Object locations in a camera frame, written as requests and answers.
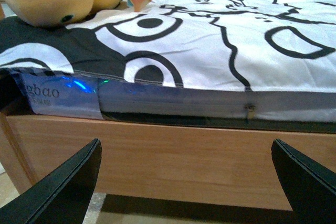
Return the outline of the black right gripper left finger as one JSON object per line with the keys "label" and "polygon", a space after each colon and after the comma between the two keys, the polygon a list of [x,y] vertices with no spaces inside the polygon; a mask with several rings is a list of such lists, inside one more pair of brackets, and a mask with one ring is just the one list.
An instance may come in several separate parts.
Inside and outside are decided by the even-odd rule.
{"label": "black right gripper left finger", "polygon": [[1,207],[1,223],[83,223],[96,187],[101,154],[101,142],[96,138]]}

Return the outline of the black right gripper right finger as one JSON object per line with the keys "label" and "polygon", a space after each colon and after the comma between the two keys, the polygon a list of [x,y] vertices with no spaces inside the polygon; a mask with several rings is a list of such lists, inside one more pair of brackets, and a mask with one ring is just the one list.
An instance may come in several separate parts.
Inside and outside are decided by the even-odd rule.
{"label": "black right gripper right finger", "polygon": [[300,223],[335,223],[335,172],[280,139],[271,146],[281,187]]}

